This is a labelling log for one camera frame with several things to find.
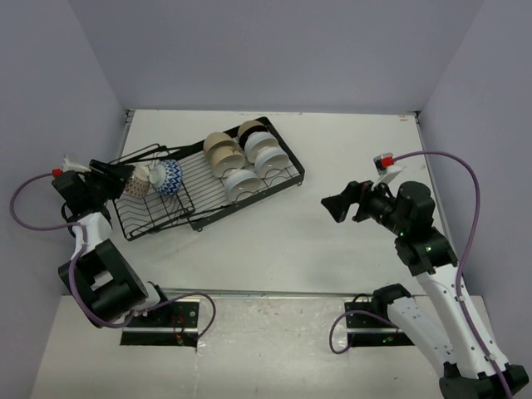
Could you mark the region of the beige patterned small bowl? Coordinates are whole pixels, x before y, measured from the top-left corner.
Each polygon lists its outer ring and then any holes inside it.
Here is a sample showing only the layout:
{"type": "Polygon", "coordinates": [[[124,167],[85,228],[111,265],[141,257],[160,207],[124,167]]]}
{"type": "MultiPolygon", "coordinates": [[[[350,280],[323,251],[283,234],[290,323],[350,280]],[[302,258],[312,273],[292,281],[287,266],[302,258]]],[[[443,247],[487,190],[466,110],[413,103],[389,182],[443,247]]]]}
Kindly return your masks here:
{"type": "Polygon", "coordinates": [[[150,190],[150,170],[145,165],[135,166],[131,177],[126,181],[124,191],[131,197],[145,198],[150,190]]]}

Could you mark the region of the blue zigzag patterned bowl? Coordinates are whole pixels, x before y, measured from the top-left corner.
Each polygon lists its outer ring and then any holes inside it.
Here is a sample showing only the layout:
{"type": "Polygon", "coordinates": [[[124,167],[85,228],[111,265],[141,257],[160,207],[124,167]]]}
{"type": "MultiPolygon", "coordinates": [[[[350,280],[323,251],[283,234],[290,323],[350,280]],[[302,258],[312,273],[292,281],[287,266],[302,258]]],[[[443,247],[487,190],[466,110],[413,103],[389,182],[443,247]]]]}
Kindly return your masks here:
{"type": "Polygon", "coordinates": [[[183,184],[183,170],[177,160],[162,160],[149,173],[149,182],[159,195],[175,195],[183,184]]]}

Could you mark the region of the light blue bowl front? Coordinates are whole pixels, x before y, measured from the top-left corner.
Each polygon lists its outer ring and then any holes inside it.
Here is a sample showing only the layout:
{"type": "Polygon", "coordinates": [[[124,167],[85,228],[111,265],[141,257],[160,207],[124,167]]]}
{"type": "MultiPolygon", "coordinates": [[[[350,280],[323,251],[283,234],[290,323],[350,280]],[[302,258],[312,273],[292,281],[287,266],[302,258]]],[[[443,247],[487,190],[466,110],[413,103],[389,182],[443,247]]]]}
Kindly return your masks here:
{"type": "Polygon", "coordinates": [[[261,179],[253,171],[233,170],[224,181],[224,192],[229,202],[235,202],[241,195],[255,192],[260,184],[261,179]]]}

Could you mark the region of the beige bowl with flower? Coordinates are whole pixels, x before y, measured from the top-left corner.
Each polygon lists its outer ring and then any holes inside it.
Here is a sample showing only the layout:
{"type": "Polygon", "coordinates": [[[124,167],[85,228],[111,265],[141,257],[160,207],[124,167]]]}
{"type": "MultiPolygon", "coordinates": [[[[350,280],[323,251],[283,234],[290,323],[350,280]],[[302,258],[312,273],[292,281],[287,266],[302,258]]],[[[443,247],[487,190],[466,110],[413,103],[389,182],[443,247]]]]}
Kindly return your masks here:
{"type": "Polygon", "coordinates": [[[244,163],[244,156],[233,146],[220,146],[210,157],[211,170],[217,178],[224,177],[231,170],[242,168],[244,163]]]}

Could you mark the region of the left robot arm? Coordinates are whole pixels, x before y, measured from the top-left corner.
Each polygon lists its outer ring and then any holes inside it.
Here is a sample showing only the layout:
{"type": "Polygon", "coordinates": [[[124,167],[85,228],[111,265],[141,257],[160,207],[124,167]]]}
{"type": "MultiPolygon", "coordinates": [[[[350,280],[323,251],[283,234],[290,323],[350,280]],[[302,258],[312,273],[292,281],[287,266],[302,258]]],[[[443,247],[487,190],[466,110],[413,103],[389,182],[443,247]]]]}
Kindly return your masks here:
{"type": "Polygon", "coordinates": [[[139,278],[113,244],[106,207],[124,193],[144,197],[149,169],[97,160],[85,166],[66,156],[52,175],[52,186],[64,199],[62,217],[76,242],[58,275],[83,313],[98,328],[121,328],[140,315],[156,327],[165,326],[173,307],[157,284],[139,278]]]}

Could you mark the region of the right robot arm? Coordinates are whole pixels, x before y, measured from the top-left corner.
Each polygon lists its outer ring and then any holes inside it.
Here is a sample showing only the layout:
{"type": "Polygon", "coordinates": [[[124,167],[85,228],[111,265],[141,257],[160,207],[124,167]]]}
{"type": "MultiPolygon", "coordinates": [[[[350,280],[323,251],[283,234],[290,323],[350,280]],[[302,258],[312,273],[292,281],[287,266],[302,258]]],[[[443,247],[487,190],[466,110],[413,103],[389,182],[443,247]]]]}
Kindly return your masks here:
{"type": "Polygon", "coordinates": [[[530,381],[524,367],[510,363],[482,322],[458,274],[448,239],[433,225],[430,189],[415,181],[392,195],[387,184],[350,182],[321,201],[333,219],[373,219],[395,234],[399,259],[423,287],[440,319],[434,323],[399,283],[374,291],[368,316],[379,326],[402,330],[433,366],[444,398],[511,398],[530,381]]]}

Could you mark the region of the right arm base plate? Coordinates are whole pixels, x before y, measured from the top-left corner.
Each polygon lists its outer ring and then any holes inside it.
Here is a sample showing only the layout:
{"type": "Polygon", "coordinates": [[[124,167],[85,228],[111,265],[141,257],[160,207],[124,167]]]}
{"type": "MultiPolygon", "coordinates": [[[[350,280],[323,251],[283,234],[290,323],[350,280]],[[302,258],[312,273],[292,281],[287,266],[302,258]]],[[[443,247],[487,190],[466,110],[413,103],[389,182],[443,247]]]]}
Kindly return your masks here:
{"type": "MultiPolygon", "coordinates": [[[[372,297],[360,293],[344,302],[344,311],[360,310],[374,313],[372,297]]],[[[346,317],[347,339],[351,347],[408,347],[413,342],[400,329],[362,314],[346,317]]]]}

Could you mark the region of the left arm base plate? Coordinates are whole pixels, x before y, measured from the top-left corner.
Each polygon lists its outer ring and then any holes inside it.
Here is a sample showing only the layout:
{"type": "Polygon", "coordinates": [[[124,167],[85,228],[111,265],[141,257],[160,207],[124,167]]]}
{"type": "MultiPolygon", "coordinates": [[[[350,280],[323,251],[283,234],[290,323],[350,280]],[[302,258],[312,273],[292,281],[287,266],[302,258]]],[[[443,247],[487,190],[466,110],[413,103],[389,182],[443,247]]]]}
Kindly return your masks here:
{"type": "Polygon", "coordinates": [[[187,299],[133,318],[121,333],[121,346],[197,348],[200,300],[187,299]]]}

